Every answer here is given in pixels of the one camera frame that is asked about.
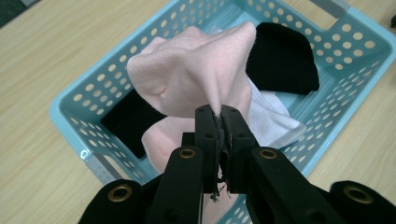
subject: pink cloth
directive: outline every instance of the pink cloth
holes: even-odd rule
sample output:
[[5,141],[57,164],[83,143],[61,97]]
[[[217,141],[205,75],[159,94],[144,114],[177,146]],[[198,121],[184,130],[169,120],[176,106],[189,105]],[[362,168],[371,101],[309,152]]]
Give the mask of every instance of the pink cloth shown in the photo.
[[[142,137],[148,158],[160,174],[171,152],[180,147],[182,133],[194,132],[197,107],[210,104],[219,115],[221,105],[229,105],[248,119],[251,88],[245,70],[255,37],[251,22],[216,35],[190,27],[170,40],[155,37],[128,61],[136,91],[170,116],[151,126]],[[230,197],[226,189],[216,203],[209,196],[204,196],[203,223],[219,221],[237,198]]]
[[194,118],[197,107],[210,104],[216,115],[229,105],[247,118],[245,70],[255,38],[251,22],[216,35],[189,27],[170,40],[155,37],[128,61],[128,74],[143,99],[167,116]]

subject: laundry basket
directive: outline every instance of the laundry basket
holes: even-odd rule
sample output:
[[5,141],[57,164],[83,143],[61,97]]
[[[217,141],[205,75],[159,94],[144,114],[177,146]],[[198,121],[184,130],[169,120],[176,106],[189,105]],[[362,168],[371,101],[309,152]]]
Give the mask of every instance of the laundry basket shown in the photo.
[[[145,184],[157,175],[147,157],[138,159],[100,121],[134,88],[125,70],[128,59],[155,36],[171,38],[192,25],[209,31],[271,21],[305,35],[318,67],[319,91],[278,94],[290,115],[307,126],[298,142],[280,150],[308,175],[396,57],[394,35],[356,8],[340,0],[315,2],[338,19],[328,30],[280,0],[171,1],[62,91],[51,119],[102,183],[121,178],[117,167]],[[244,203],[240,196],[220,223],[251,222]]]

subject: screw hole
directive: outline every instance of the screw hole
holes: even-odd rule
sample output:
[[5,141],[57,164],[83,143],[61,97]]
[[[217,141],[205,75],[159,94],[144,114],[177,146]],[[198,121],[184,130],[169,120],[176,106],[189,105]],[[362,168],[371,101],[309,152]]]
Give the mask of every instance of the screw hole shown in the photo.
[[132,188],[126,184],[118,185],[112,189],[108,194],[107,198],[113,203],[121,203],[127,200],[132,195]]
[[183,159],[189,159],[195,156],[195,151],[192,149],[182,149],[178,152],[178,156]]
[[260,155],[265,159],[275,159],[277,157],[276,152],[270,149],[263,149],[260,151]]
[[354,186],[345,186],[344,193],[348,198],[357,203],[369,204],[373,202],[373,197],[370,194]]

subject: basket handle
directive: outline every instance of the basket handle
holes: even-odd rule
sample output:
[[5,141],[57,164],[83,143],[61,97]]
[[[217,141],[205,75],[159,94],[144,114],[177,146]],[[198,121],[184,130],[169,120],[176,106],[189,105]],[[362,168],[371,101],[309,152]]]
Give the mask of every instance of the basket handle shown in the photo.
[[345,0],[310,0],[336,19],[347,13],[350,5]]

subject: table surface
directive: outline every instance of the table surface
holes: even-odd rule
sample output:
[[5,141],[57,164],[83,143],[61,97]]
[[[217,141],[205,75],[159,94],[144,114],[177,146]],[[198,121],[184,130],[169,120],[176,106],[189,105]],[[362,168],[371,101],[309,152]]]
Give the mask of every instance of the table surface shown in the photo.
[[[102,185],[51,123],[50,102],[167,2],[42,0],[0,30],[0,223],[79,221]],[[396,12],[392,0],[348,3],[384,27]],[[393,63],[311,183],[349,179],[396,203],[395,74]]]

